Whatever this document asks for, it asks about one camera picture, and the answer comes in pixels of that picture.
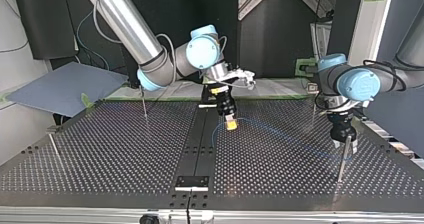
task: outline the gray metal plate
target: gray metal plate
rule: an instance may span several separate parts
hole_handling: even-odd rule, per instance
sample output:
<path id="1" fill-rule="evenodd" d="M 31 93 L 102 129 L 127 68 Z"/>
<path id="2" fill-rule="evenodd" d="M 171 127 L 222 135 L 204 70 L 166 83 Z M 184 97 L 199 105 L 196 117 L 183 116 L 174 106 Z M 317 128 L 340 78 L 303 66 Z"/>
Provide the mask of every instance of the gray metal plate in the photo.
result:
<path id="1" fill-rule="evenodd" d="M 337 183 L 343 148 L 335 149 L 331 124 L 312 100 L 240 101 L 238 108 L 236 131 L 208 117 L 202 147 L 214 153 L 200 156 L 196 175 L 211 176 L 211 191 L 197 194 L 195 208 L 424 211 L 424 172 L 362 124 L 359 152 Z"/>
<path id="2" fill-rule="evenodd" d="M 6 163 L 0 205 L 169 208 L 197 104 L 146 104 L 147 119 L 141 102 L 103 103 L 54 136 L 60 157 L 47 142 Z"/>

